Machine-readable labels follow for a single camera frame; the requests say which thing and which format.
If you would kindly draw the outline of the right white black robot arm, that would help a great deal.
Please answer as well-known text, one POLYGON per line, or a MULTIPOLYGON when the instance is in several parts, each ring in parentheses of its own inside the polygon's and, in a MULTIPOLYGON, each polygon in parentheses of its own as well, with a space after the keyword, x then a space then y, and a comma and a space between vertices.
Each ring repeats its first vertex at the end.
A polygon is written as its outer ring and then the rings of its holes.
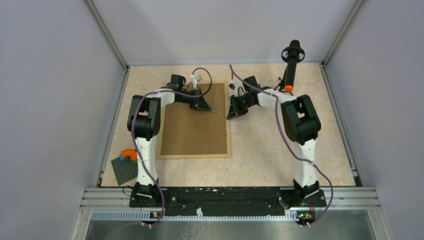
POLYGON ((227 120, 247 114, 253 106, 274 110, 278 130, 298 161, 293 179, 293 200, 299 206, 307 206, 320 190, 315 146, 321 122, 311 98, 308 95, 296 97, 268 86, 260 87, 254 76, 244 79, 242 83, 231 80, 229 88, 233 94, 230 96, 227 120))

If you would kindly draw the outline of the wooden picture frame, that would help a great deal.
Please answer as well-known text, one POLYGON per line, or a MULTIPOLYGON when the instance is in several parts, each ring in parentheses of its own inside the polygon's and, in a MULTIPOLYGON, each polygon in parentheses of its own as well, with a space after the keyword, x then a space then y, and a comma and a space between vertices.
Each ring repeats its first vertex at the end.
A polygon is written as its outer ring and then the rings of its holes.
POLYGON ((159 159, 218 159, 232 156, 228 87, 214 83, 205 100, 211 111, 190 109, 186 103, 172 103, 161 110, 158 135, 159 159))

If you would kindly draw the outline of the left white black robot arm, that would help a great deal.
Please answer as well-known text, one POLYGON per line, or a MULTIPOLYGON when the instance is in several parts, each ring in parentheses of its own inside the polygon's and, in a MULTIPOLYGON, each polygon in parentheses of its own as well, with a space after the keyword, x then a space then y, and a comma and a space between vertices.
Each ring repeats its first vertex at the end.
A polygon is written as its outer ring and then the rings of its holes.
POLYGON ((156 206, 161 198, 155 161, 162 108, 183 103, 196 111, 212 110, 204 98, 205 93, 197 86, 201 76, 192 74, 188 89, 184 88, 185 80, 185 77, 173 74, 166 86, 145 95, 134 95, 131 99, 127 129, 134 143, 138 167, 132 194, 149 207, 156 206))

